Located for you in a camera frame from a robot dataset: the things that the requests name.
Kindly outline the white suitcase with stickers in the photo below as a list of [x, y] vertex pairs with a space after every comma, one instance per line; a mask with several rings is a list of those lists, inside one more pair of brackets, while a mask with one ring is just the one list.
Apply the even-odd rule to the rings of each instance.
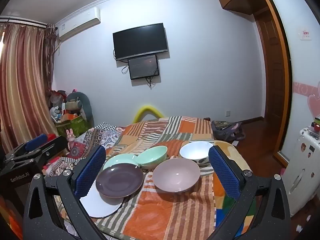
[[300, 131], [282, 180], [290, 216], [294, 216], [317, 194], [319, 188], [319, 132], [313, 127]]

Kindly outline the dark purple plate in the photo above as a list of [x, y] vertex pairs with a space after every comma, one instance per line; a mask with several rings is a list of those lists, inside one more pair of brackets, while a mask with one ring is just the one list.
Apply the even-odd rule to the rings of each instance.
[[122, 163], [104, 169], [95, 180], [97, 191], [108, 198], [124, 198], [135, 193], [144, 182], [136, 165]]

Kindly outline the mint green plate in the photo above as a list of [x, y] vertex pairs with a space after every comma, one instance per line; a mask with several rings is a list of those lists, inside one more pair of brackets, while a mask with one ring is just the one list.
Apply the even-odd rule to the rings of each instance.
[[133, 164], [139, 166], [139, 164], [136, 162], [136, 157], [136, 155], [131, 153], [115, 155], [114, 157], [108, 159], [103, 166], [103, 170], [116, 164]]

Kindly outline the orange striped patchwork blanket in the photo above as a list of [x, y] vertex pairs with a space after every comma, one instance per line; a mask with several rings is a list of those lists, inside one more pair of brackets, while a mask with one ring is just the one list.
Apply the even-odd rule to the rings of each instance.
[[105, 138], [107, 159], [139, 155], [157, 146], [167, 148], [167, 157], [153, 170], [144, 171], [141, 189], [126, 197], [114, 214], [95, 221], [98, 229], [116, 239], [207, 239], [234, 200], [209, 163], [181, 157], [181, 148], [197, 141], [219, 146], [242, 170], [248, 169], [237, 149], [216, 140], [210, 122], [199, 118], [141, 121], [120, 129], [116, 139]]

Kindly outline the pink wide bowl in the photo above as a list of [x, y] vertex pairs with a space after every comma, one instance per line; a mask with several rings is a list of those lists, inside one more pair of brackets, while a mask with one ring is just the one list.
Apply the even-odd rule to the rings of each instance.
[[153, 171], [155, 187], [165, 192], [180, 193], [192, 188], [200, 178], [200, 168], [189, 159], [173, 158], [159, 164]]

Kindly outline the wooden door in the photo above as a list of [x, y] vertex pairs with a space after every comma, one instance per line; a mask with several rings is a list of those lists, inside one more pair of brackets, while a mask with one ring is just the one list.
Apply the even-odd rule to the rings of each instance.
[[274, 9], [264, 7], [254, 14], [264, 54], [266, 74], [265, 116], [275, 129], [277, 139], [274, 158], [286, 166], [281, 154], [287, 132], [291, 107], [291, 69], [287, 40]]

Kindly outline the green cardboard box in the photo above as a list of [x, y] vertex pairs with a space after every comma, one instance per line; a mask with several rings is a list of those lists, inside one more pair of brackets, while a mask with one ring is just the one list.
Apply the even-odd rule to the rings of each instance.
[[82, 116], [65, 122], [57, 122], [55, 126], [58, 134], [65, 138], [67, 137], [67, 130], [72, 129], [75, 137], [77, 138], [91, 128], [89, 122], [84, 120]]

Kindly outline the dark backpack on floor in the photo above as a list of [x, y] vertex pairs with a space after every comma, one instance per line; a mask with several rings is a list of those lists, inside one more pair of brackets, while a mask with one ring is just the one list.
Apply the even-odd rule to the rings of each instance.
[[241, 127], [242, 122], [212, 121], [211, 127], [216, 140], [233, 142], [244, 140], [246, 135]]

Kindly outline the large wall television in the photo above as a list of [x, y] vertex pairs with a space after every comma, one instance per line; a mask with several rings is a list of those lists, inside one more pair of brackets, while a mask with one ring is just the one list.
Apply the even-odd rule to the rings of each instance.
[[169, 50], [163, 23], [113, 33], [113, 45], [117, 61]]

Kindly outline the white air conditioner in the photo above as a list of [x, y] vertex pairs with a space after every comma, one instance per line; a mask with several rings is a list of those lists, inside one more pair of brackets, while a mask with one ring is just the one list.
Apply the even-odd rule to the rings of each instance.
[[100, 23], [100, 9], [97, 7], [88, 9], [59, 25], [59, 41], [63, 42]]

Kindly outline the mint green bowl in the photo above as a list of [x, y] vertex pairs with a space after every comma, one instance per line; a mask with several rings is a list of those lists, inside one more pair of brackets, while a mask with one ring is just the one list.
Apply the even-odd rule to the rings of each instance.
[[141, 168], [152, 170], [166, 160], [167, 151], [167, 146], [155, 146], [136, 156], [135, 161]]

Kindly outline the grey plush toy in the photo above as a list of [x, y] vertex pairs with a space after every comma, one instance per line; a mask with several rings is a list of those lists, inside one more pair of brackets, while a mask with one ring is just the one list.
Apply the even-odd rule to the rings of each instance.
[[91, 126], [94, 125], [92, 107], [86, 94], [82, 92], [68, 94], [65, 107], [71, 113], [80, 114]]

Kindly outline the patterned floral quilt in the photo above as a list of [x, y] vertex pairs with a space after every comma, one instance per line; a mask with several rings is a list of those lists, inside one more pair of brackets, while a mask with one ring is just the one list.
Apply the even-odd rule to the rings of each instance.
[[64, 170], [72, 170], [78, 162], [86, 158], [89, 152], [97, 145], [105, 150], [112, 148], [125, 131], [124, 127], [113, 126], [107, 122], [90, 128], [84, 134], [74, 139], [71, 150], [65, 156], [58, 156], [43, 167], [43, 172], [49, 177], [60, 175]]

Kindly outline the white bowl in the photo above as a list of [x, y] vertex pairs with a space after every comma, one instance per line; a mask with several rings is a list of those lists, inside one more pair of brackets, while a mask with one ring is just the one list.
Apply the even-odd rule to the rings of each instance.
[[199, 166], [209, 163], [209, 150], [214, 145], [207, 141], [189, 142], [180, 149], [180, 156], [197, 163]]

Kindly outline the white plate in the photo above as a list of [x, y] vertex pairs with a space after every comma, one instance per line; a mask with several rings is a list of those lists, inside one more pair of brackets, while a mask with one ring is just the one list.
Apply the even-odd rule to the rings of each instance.
[[115, 213], [122, 205], [124, 198], [108, 198], [100, 194], [93, 182], [86, 196], [80, 202], [92, 218], [103, 218]]

